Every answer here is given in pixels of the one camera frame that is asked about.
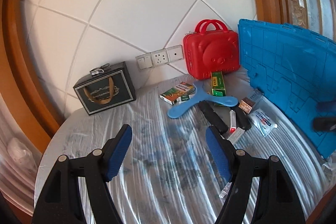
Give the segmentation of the blue plastic boomerang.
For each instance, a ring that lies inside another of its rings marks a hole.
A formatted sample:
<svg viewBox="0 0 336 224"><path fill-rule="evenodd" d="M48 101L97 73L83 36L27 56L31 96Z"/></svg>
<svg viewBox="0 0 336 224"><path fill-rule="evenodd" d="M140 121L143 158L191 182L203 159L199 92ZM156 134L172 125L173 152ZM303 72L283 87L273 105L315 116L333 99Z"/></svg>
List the blue plastic boomerang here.
<svg viewBox="0 0 336 224"><path fill-rule="evenodd" d="M183 114L185 114L185 112L187 112L191 107L197 105L199 102L202 101L214 102L226 107L234 107L239 103L238 99L233 96L219 97L208 94L204 89L205 84L206 84L205 81L200 80L194 81L193 82L193 85L195 87L194 96L190 100L182 103L181 105L174 106L170 110L168 110L167 112L168 117L171 119L177 119L181 117Z"/></svg>

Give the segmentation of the red white long box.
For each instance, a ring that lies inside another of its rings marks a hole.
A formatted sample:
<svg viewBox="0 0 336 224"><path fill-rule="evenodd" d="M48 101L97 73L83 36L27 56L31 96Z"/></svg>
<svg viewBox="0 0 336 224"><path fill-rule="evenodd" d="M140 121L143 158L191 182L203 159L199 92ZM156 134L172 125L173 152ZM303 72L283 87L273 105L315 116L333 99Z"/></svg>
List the red white long box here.
<svg viewBox="0 0 336 224"><path fill-rule="evenodd" d="M229 135L227 140L230 141L233 145L235 145L244 133L245 133L245 130L238 127L233 133Z"/></svg>

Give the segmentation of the small red white box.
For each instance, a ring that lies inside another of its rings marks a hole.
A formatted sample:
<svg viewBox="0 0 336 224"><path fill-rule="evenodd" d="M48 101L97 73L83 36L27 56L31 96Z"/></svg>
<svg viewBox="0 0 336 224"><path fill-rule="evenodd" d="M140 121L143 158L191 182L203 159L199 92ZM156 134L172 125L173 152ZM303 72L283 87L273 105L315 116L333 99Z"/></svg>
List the small red white box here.
<svg viewBox="0 0 336 224"><path fill-rule="evenodd" d="M234 110L230 110L230 133L234 133L236 129L236 113Z"/></svg>

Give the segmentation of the brown copper small box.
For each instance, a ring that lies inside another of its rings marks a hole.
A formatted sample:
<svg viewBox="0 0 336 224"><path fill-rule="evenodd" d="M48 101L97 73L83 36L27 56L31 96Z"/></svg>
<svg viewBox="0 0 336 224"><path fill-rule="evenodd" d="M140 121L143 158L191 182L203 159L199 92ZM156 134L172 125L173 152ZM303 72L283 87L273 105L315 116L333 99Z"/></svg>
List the brown copper small box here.
<svg viewBox="0 0 336 224"><path fill-rule="evenodd" d="M239 108L242 109L246 114L249 114L256 102L249 99L248 97L243 98L239 103Z"/></svg>

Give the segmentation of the black rectangular block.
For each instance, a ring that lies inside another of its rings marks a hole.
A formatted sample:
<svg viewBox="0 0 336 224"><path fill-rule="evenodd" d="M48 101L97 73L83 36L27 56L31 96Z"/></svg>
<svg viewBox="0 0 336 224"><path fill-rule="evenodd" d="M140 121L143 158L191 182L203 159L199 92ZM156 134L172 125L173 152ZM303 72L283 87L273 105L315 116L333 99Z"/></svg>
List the black rectangular block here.
<svg viewBox="0 0 336 224"><path fill-rule="evenodd" d="M245 131L250 130L252 126L245 112L238 105L235 106L233 110L236 113L238 127Z"/></svg>

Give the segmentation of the blue white sachet pack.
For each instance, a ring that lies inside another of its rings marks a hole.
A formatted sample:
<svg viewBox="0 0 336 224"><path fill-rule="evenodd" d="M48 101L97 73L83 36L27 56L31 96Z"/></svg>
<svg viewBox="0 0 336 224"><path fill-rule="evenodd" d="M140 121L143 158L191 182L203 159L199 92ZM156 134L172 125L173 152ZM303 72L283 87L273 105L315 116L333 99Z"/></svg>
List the blue white sachet pack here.
<svg viewBox="0 0 336 224"><path fill-rule="evenodd" d="M248 114L248 119L266 137L277 124L261 109L256 109Z"/></svg>

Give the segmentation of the red bear toy suitcase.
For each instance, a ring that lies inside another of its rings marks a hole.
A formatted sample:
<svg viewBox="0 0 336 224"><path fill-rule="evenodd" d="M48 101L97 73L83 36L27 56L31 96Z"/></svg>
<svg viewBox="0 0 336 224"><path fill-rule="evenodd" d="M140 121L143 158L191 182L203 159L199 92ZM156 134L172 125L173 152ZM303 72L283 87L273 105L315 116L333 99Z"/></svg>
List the red bear toy suitcase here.
<svg viewBox="0 0 336 224"><path fill-rule="evenodd" d="M203 19L183 38L187 71L198 80L213 72L231 73L240 68L238 33L217 19Z"/></svg>

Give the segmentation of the green medicine box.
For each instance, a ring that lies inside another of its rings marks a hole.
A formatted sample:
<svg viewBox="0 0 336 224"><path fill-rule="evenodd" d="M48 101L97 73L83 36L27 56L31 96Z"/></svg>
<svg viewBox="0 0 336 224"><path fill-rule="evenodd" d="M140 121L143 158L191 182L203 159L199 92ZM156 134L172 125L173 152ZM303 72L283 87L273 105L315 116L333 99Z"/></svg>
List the green medicine box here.
<svg viewBox="0 0 336 224"><path fill-rule="evenodd" d="M218 97L226 96L226 87L222 72L211 73L211 90L213 96Z"/></svg>

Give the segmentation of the black cylinder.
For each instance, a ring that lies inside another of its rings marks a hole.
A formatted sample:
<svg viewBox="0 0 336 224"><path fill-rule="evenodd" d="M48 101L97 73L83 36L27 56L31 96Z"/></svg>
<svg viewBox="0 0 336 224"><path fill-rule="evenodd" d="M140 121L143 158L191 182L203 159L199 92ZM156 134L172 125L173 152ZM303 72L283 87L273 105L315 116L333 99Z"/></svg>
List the black cylinder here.
<svg viewBox="0 0 336 224"><path fill-rule="evenodd" d="M228 131L228 126L226 123L222 120L220 116L216 112L214 112L213 108L210 106L210 104L206 101L201 101L198 103L199 110L203 113L206 120L214 126L218 132L223 135Z"/></svg>

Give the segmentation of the orange green white carton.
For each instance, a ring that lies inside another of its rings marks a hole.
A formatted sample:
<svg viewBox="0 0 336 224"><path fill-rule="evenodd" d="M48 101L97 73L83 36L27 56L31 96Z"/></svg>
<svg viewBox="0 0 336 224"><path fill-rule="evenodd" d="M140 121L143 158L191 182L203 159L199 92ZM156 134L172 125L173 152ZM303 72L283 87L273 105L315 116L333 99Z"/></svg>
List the orange green white carton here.
<svg viewBox="0 0 336 224"><path fill-rule="evenodd" d="M162 93L159 98L170 105L174 105L177 99L181 96L186 96L191 94L195 90L194 85L188 84L186 82L181 82L176 86L170 88L169 90Z"/></svg>

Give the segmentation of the red white ointment tube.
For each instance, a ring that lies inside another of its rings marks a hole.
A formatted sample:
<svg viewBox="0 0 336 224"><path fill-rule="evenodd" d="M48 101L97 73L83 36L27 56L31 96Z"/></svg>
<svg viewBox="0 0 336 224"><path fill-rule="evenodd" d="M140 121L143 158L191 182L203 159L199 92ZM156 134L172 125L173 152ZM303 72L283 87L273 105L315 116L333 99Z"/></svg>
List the red white ointment tube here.
<svg viewBox="0 0 336 224"><path fill-rule="evenodd" d="M228 196L228 193L230 191L232 182L226 183L225 187L222 189L221 193L219 194L219 198L224 199L226 196Z"/></svg>

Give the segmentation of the rolled patterned carpet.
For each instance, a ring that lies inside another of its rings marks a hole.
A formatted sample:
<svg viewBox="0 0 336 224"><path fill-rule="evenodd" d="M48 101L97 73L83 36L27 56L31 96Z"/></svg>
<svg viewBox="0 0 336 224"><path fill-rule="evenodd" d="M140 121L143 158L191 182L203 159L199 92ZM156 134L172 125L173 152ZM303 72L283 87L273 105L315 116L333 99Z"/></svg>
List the rolled patterned carpet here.
<svg viewBox="0 0 336 224"><path fill-rule="evenodd" d="M291 15L292 22L302 28L307 28L306 10L303 0L290 0L291 1Z"/></svg>

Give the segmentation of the blue plastic storage crate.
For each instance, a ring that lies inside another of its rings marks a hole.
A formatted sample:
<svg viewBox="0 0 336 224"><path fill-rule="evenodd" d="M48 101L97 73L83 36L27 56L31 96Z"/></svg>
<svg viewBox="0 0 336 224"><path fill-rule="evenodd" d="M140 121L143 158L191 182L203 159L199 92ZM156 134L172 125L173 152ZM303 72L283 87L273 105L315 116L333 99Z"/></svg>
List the blue plastic storage crate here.
<svg viewBox="0 0 336 224"><path fill-rule="evenodd" d="M317 110L335 101L335 42L291 24L240 19L240 64L251 87L263 92L308 137L319 154L335 151L335 132L313 129L314 118L333 110Z"/></svg>

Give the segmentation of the white wall socket panel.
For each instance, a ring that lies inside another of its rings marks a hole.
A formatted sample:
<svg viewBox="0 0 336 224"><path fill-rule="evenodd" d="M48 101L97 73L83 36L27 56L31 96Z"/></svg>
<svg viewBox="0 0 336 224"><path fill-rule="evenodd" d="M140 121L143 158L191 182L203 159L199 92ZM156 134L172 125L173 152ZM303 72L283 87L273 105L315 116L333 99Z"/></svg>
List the white wall socket panel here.
<svg viewBox="0 0 336 224"><path fill-rule="evenodd" d="M154 52L137 56L135 60L139 70L159 67L184 59L181 45L164 48Z"/></svg>

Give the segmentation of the black gift box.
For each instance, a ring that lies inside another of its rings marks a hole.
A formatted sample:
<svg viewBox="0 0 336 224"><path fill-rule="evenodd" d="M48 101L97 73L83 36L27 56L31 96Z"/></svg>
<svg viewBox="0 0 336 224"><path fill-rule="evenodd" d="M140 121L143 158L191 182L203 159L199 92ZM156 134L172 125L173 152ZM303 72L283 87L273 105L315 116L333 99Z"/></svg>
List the black gift box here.
<svg viewBox="0 0 336 224"><path fill-rule="evenodd" d="M73 86L88 115L93 115L136 100L135 88L126 63L106 63L91 69Z"/></svg>

